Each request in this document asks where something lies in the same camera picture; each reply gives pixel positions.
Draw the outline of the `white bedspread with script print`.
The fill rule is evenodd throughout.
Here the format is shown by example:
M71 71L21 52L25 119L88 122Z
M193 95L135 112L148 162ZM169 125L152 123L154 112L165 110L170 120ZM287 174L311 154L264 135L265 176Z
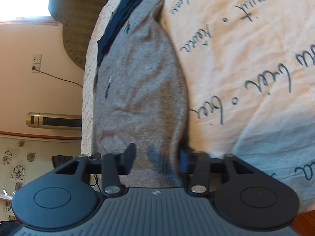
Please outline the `white bedspread with script print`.
M188 142L233 153L314 210L314 0L164 0L189 98Z

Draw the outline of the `gold tower appliance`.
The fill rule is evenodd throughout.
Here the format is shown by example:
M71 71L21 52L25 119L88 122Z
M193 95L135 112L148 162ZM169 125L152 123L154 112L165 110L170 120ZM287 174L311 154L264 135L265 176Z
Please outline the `gold tower appliance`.
M31 128L81 130L81 116L69 114L34 113L26 115L26 125Z

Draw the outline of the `white wall socket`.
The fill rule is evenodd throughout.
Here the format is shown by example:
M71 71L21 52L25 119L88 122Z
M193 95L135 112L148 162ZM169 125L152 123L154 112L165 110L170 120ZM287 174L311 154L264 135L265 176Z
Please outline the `white wall socket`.
M33 54L32 55L32 67L31 71L33 73L39 73L41 70L41 61L42 61L42 54Z

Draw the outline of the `olive green padded headboard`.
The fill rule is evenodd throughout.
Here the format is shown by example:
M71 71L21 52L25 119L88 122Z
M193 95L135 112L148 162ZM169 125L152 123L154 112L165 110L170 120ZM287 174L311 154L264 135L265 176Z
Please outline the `olive green padded headboard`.
M88 44L99 13L108 0L49 0L51 16L62 24L62 38L70 59L85 69Z

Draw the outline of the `window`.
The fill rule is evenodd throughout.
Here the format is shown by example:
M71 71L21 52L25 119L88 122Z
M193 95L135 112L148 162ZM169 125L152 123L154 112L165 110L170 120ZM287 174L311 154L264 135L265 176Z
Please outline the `window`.
M49 1L1 0L1 25L58 25L49 12Z

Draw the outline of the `grey sweater with navy sleeves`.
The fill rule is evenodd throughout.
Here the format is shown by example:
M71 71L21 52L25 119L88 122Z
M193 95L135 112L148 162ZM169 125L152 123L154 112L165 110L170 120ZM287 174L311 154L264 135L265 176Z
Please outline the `grey sweater with navy sleeves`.
M164 0L122 0L99 41L93 144L102 155L136 145L128 186L181 186L177 151L187 123L184 74L158 22Z

